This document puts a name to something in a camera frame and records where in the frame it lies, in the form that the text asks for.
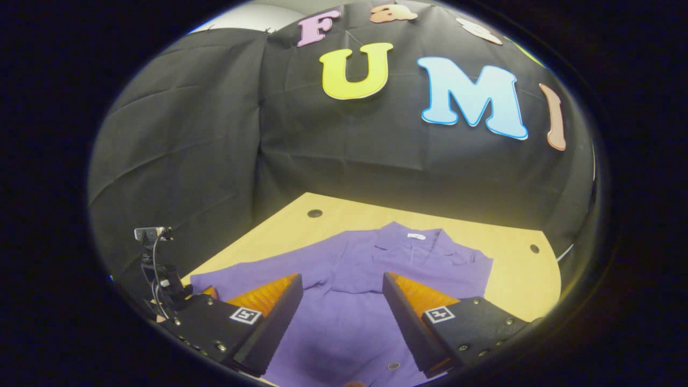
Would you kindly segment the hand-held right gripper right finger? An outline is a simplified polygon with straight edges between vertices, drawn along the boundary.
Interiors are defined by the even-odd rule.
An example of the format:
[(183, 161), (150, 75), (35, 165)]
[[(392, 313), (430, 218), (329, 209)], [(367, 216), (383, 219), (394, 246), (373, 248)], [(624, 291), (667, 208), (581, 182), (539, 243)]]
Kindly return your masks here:
[(428, 378), (481, 365), (529, 325), (483, 297), (457, 299), (393, 272), (383, 274), (383, 296)]

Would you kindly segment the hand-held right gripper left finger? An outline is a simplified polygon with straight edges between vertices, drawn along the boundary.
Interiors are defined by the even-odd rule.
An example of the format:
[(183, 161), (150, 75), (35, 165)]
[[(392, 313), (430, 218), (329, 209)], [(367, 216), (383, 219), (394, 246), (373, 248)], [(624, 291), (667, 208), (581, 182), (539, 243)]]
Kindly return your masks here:
[(183, 300), (160, 326), (224, 367), (266, 373), (303, 296), (301, 274), (263, 284), (228, 301), (216, 287)]

